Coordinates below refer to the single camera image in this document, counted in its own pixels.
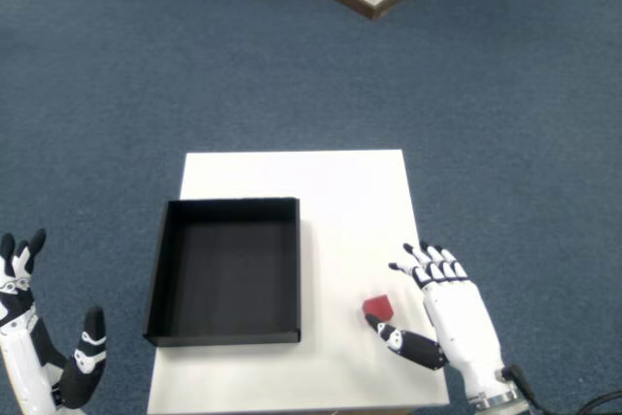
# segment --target black tray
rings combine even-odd
[[[296,198],[170,201],[144,336],[158,347],[300,340]]]

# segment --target red block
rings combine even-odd
[[[393,308],[386,295],[375,296],[363,302],[365,315],[374,315],[380,321],[390,321],[393,318]]]

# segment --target blue carpet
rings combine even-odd
[[[0,0],[0,232],[48,229],[34,291],[63,352],[106,310],[88,413],[146,411],[188,151],[403,148],[420,235],[463,260],[505,361],[559,411],[621,388],[621,24],[620,0],[405,0],[379,22],[332,0]],[[470,413],[447,373],[455,404],[422,413]]]

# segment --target white tabletop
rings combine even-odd
[[[448,403],[442,370],[392,354],[363,318],[434,338],[414,282],[387,267],[417,242],[401,151],[188,154],[182,199],[300,199],[302,340],[159,348],[150,414],[414,407]]]

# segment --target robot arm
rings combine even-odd
[[[30,290],[34,259],[45,240],[42,229],[17,249],[11,234],[2,238],[0,348],[24,414],[80,414],[73,409],[88,402],[105,366],[104,315],[99,307],[86,313],[81,340],[69,359],[55,349]]]
[[[424,294],[424,306],[438,342],[367,318],[396,353],[431,369],[449,362],[463,375],[466,398],[478,413],[529,413],[513,383],[501,376],[504,367],[497,333],[479,290],[447,250],[421,242],[420,249],[404,244],[414,259],[390,263],[412,277]]]

